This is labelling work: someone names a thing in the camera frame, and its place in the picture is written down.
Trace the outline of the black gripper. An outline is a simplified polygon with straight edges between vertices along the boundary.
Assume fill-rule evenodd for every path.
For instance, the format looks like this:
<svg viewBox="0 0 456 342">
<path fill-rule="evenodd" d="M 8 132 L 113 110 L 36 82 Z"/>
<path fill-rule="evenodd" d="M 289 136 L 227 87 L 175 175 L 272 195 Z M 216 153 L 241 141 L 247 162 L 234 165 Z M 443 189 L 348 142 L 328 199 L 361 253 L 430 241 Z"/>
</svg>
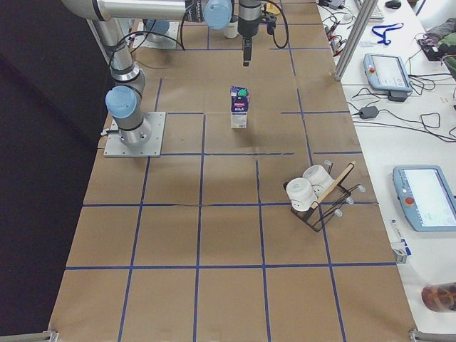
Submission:
<svg viewBox="0 0 456 342">
<path fill-rule="evenodd" d="M 276 16 L 263 9 L 261 1 L 239 0 L 238 33 L 242 36 L 255 36 L 260 24 L 275 26 Z M 252 39 L 242 40 L 243 66 L 249 66 L 252 58 Z"/>
</svg>

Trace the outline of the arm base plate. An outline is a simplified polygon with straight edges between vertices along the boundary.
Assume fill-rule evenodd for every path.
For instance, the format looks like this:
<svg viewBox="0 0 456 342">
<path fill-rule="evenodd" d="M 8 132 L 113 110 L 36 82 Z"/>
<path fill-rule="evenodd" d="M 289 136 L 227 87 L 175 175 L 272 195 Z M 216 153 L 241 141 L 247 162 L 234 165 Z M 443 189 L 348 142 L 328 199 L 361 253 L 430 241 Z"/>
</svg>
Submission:
<svg viewBox="0 0 456 342">
<path fill-rule="evenodd" d="M 131 39 L 132 48 L 146 47 L 155 49 L 175 50 L 177 48 L 177 34 L 179 23 L 176 21 L 142 21 L 138 23 L 137 31 L 144 31 L 144 35 L 137 35 Z"/>
<path fill-rule="evenodd" d="M 107 134 L 105 157 L 160 157 L 166 112 L 144 112 L 142 125 L 136 130 L 121 130 L 112 119 Z"/>
</svg>

